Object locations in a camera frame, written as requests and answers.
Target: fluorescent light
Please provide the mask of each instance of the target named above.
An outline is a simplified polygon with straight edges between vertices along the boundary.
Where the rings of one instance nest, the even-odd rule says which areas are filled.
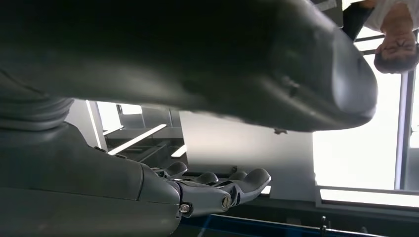
[[[116,132],[118,130],[121,130],[121,129],[123,129],[123,127],[124,126],[120,126],[120,127],[117,127],[117,128],[114,128],[114,129],[111,129],[111,130],[108,130],[108,131],[105,131],[105,132],[103,132],[103,136],[106,136],[106,135],[109,135],[109,134],[111,134],[113,132]]]
[[[419,196],[321,189],[322,200],[419,208]]]
[[[181,157],[186,152],[186,145],[181,146],[177,151],[171,154],[171,157]]]
[[[90,121],[93,126],[94,136],[96,137],[97,147],[102,148],[102,146],[100,145],[99,133],[97,132],[96,123],[94,122],[94,117],[93,117],[93,112],[91,110],[90,102],[86,100],[86,104],[87,104],[87,111],[89,112],[89,116],[90,116]]]
[[[139,105],[120,104],[120,106],[123,115],[140,115],[143,113],[143,110]]]
[[[261,194],[270,194],[271,193],[271,186],[266,186],[263,190],[262,190],[262,192],[261,192]]]
[[[153,135],[154,133],[162,130],[166,126],[167,126],[167,124],[160,124],[159,126],[157,126],[155,128],[152,128],[149,131],[147,131],[147,132],[139,135],[138,137],[136,137],[136,138],[134,138],[134,139],[132,139],[132,140],[130,140],[130,141],[128,141],[128,142],[126,142],[126,143],[118,146],[117,148],[111,150],[110,152],[108,152],[108,154],[110,154],[110,155],[118,154],[119,152],[127,149],[128,147],[130,147],[130,146],[134,145],[135,143],[143,140],[144,138],[149,137],[149,136]]]

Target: bright window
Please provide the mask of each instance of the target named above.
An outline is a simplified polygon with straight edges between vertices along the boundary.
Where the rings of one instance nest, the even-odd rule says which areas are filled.
[[[104,131],[121,127],[117,105],[109,102],[97,102]]]
[[[321,189],[322,200],[419,207],[419,196]]]
[[[416,83],[413,96],[412,108],[412,136],[410,137],[410,147],[419,148],[419,74],[416,73]]]
[[[401,76],[375,70],[373,55],[365,59],[378,81],[376,115],[358,128],[313,134],[318,185],[394,189]]]
[[[124,115],[140,115],[143,113],[143,110],[139,105],[120,104],[120,106],[122,114]]]

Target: robotic hand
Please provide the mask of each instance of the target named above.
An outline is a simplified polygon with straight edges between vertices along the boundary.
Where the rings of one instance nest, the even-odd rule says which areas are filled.
[[[160,177],[174,179],[187,167],[175,162],[166,169],[153,169]],[[219,181],[214,173],[204,173],[196,179],[173,180],[181,200],[179,211],[184,217],[194,217],[227,211],[230,207],[255,199],[271,180],[264,169],[249,174],[236,172],[226,181]]]

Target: window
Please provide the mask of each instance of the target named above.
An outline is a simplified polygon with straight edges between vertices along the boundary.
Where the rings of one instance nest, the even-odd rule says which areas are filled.
[[[139,105],[120,104],[123,115],[140,115],[143,113]]]
[[[358,34],[358,39],[362,39],[362,38],[367,38],[367,37],[372,37],[372,36],[379,36],[382,35],[381,32],[377,32],[377,31],[373,31],[367,27],[363,27],[361,29],[361,31]]]
[[[366,40],[361,42],[355,42],[355,47],[358,48],[359,51],[366,51],[366,50],[372,50],[378,48],[380,44],[382,44],[382,41],[384,39],[372,39],[372,40]]]
[[[413,96],[412,107],[412,135],[410,137],[410,147],[419,148],[419,78],[416,74],[416,83]]]
[[[121,127],[117,105],[109,102],[97,102],[104,131]]]
[[[313,134],[318,185],[394,189],[401,77],[375,70],[374,55],[365,59],[378,81],[376,115],[358,128]]]

